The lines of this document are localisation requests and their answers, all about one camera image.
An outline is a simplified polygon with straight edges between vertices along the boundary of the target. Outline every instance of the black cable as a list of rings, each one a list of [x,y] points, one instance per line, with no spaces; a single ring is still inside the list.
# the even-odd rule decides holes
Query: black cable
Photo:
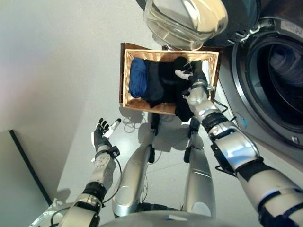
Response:
[[[226,105],[220,103],[219,101],[217,101],[217,100],[215,100],[215,99],[214,99],[214,102],[217,103],[217,104],[219,104],[220,106],[223,106],[223,107],[225,108],[225,109],[222,111],[222,113],[224,113],[225,111],[228,110],[228,106],[226,106]]]
[[[232,122],[233,120],[236,120],[237,116],[233,117],[230,121]]]
[[[117,190],[115,191],[115,193],[111,197],[109,197],[107,200],[105,200],[103,203],[106,203],[106,202],[110,201],[117,194],[117,192],[118,192],[118,190],[120,189],[120,186],[121,186],[121,182],[122,182],[122,169],[121,169],[121,165],[120,165],[118,159],[115,158],[115,160],[118,163],[119,169],[120,169],[120,182],[119,182],[119,186],[118,186]]]
[[[56,214],[58,214],[58,213],[60,213],[61,211],[63,211],[63,210],[67,210],[67,209],[69,209],[70,207],[66,207],[66,208],[63,208],[63,209],[61,209],[61,210],[57,210],[53,215],[52,215],[52,217],[51,217],[51,225],[50,225],[50,227],[55,227],[55,226],[58,226],[59,225],[59,223],[53,223],[53,218],[55,217],[55,215]]]
[[[147,192],[148,192],[148,182],[147,182],[147,176],[146,176],[146,174],[145,174],[145,178],[146,178],[146,195],[145,195],[144,199],[142,200],[142,203],[145,201],[145,199],[147,197]]]

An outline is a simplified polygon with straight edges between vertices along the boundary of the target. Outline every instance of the laundry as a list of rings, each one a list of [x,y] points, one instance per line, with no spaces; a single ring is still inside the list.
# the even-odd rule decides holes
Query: laundry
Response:
[[[193,113],[182,97],[182,92],[190,88],[191,82],[178,77],[176,70],[192,75],[191,65],[184,57],[178,57],[174,62],[134,58],[131,64],[129,93],[133,97],[141,97],[151,108],[160,103],[175,103],[175,115],[186,122]]]
[[[145,61],[141,58],[132,60],[128,92],[132,97],[139,98],[143,96],[147,89],[147,67]]]

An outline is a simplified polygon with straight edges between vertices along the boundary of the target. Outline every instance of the wicker basket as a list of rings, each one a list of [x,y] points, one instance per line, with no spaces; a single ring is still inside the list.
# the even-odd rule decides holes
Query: wicker basket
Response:
[[[130,80],[130,68],[134,57],[142,58],[150,61],[162,61],[173,62],[177,57],[185,57],[188,61],[196,60],[208,60],[211,72],[210,85],[216,86],[216,69],[218,63],[218,52],[212,51],[154,51],[154,50],[128,50],[124,52],[124,71],[123,71],[123,107],[148,111],[153,113],[163,114],[175,114],[176,105],[174,103],[161,103],[153,108],[150,108],[149,104],[140,98],[134,98],[128,92],[129,80]]]

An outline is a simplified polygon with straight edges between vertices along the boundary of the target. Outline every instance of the transparent glass lid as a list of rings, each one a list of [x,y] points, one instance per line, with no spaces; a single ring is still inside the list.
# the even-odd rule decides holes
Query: transparent glass lid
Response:
[[[144,20],[158,38],[185,50],[199,49],[228,24],[221,0],[147,0]]]

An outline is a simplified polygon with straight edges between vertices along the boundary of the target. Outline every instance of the blue towel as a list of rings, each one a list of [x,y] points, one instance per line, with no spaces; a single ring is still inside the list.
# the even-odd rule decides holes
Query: blue towel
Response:
[[[144,95],[147,89],[147,68],[141,58],[134,57],[131,64],[128,92],[132,97],[139,98]]]

